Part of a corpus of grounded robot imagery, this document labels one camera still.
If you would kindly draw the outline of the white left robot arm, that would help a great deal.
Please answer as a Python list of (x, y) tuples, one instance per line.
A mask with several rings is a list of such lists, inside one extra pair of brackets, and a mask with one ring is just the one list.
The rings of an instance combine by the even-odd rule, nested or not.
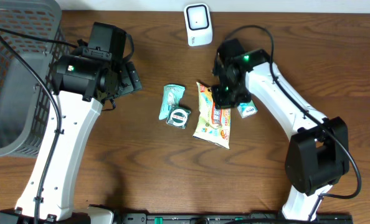
[(75, 210), (75, 184), (90, 132), (107, 100), (141, 89), (133, 62), (64, 55), (56, 63), (53, 101), (35, 167), (0, 223), (121, 223), (114, 209)]

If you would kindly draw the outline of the small teal white packet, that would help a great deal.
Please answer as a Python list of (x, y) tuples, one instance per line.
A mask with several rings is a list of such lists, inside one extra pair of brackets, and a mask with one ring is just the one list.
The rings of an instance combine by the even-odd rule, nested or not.
[(258, 109), (252, 100), (248, 103), (240, 103), (237, 106), (237, 110), (242, 119), (252, 116), (258, 112)]

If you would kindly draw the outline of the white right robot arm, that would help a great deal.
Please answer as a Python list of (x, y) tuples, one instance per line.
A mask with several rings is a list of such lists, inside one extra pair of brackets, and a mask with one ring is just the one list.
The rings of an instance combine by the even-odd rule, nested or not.
[(266, 51), (219, 48), (212, 87), (216, 108), (234, 108), (258, 98), (289, 140), (285, 172), (292, 187), (281, 215), (317, 221), (317, 210), (331, 188), (349, 171), (348, 127), (312, 107), (286, 81)]

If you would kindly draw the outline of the round dark green packet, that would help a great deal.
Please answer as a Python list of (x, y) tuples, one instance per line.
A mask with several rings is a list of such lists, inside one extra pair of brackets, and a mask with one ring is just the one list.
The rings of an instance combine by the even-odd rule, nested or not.
[(185, 129), (189, 121), (191, 111), (180, 106), (175, 106), (166, 120), (166, 124), (176, 128)]

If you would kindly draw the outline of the yellow snack bag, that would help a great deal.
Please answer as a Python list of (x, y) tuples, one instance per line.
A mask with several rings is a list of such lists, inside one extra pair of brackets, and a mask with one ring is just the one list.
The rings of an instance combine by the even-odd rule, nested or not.
[(197, 92), (199, 119), (193, 137), (229, 150), (231, 109), (216, 108), (210, 87), (197, 82)]

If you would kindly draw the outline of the mint green snack packet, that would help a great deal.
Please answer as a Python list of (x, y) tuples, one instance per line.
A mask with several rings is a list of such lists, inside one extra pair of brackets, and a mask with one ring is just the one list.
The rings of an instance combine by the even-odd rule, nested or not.
[(181, 85), (169, 84), (164, 86), (163, 101), (159, 112), (159, 120), (166, 119), (173, 107), (178, 106), (185, 87)]

